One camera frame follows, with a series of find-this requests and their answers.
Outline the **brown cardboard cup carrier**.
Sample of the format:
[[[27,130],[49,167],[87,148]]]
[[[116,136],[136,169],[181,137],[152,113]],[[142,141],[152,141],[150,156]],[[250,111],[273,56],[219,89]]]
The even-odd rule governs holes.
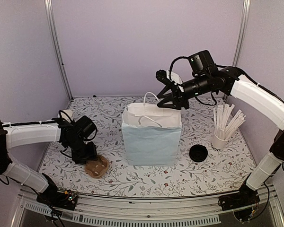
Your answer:
[[[96,160],[89,160],[85,164],[86,173],[92,178],[101,178],[109,167],[109,161],[102,155],[97,155]]]

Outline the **white paper bag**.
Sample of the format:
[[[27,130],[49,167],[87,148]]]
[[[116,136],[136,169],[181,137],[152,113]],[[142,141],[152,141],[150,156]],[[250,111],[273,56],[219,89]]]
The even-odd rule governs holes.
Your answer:
[[[122,113],[125,156],[133,166],[172,166],[182,132],[181,112],[146,102],[128,104]]]

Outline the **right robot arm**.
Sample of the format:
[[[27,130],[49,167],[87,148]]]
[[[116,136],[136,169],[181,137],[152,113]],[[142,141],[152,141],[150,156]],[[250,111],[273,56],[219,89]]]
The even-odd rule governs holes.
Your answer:
[[[156,72],[156,79],[164,84],[157,97],[160,108],[180,110],[189,108],[189,99],[206,93],[222,92],[254,107],[279,129],[269,153],[247,177],[235,196],[239,206],[253,200],[254,193],[284,162],[284,100],[256,83],[244,70],[214,63],[208,50],[185,57],[192,69],[193,79],[183,82],[169,70]]]

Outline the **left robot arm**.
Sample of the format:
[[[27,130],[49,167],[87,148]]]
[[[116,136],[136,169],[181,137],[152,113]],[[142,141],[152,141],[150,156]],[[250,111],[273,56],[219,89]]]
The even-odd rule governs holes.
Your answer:
[[[71,110],[60,110],[48,121],[3,123],[0,120],[0,175],[33,188],[50,204],[57,205],[61,195],[50,178],[18,162],[8,150],[29,144],[59,142],[71,149],[71,159],[85,164],[97,159],[96,146],[90,135],[96,136],[97,127],[87,116],[74,120]]]

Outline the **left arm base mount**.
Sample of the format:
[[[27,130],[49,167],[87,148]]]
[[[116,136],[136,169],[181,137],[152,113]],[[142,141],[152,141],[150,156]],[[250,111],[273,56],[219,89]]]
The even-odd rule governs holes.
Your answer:
[[[36,201],[49,207],[75,210],[78,198],[71,190],[59,192],[56,188],[48,187],[37,195]]]

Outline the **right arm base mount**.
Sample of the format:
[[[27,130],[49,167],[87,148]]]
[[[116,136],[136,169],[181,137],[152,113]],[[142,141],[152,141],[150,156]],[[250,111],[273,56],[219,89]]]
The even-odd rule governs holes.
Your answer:
[[[257,192],[237,192],[220,196],[218,205],[223,211],[233,210],[239,222],[249,222],[258,210],[260,198]]]

